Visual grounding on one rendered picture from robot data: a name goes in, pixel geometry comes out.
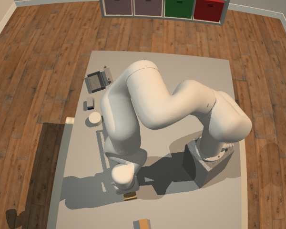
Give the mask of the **grey cylinder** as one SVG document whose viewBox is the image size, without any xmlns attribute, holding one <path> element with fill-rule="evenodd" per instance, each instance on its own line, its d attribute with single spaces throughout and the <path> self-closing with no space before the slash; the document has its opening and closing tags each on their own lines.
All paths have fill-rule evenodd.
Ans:
<svg viewBox="0 0 286 229">
<path fill-rule="evenodd" d="M 102 117 L 98 112 L 93 112 L 89 116 L 89 121 L 93 126 L 99 126 L 102 123 Z"/>
</svg>

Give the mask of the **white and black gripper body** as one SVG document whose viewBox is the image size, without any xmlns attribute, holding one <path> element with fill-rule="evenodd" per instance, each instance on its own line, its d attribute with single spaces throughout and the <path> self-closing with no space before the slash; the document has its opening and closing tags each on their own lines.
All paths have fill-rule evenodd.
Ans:
<svg viewBox="0 0 286 229">
<path fill-rule="evenodd" d="M 123 191 L 123 190 L 120 190 L 118 189 L 118 187 L 116 187 L 114 185 L 114 190 L 116 192 L 117 195 L 120 195 L 120 194 L 125 194 L 125 193 L 130 193 L 130 192 L 135 192 L 135 191 L 138 191 L 140 189 L 139 187 L 139 183 L 138 183 L 138 180 L 136 177 L 134 177 L 135 179 L 135 183 L 134 183 L 134 186 L 130 189 L 130 190 L 127 190 L 127 191 Z"/>
</svg>

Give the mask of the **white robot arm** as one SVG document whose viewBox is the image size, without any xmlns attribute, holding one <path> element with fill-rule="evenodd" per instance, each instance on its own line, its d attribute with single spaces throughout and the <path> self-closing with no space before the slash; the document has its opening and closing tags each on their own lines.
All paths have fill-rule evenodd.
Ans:
<svg viewBox="0 0 286 229">
<path fill-rule="evenodd" d="M 123 191 L 134 186 L 134 177 L 147 160 L 147 152 L 140 148 L 138 118 L 145 127 L 158 130 L 196 116 L 204 128 L 195 150 L 208 162 L 219 160 L 252 128 L 249 117 L 227 93 L 195 80 L 182 81 L 169 95 L 157 66 L 148 60 L 128 66 L 106 90 L 100 108 L 108 133 L 104 154 L 119 163 L 112 169 L 111 184 Z"/>
</svg>

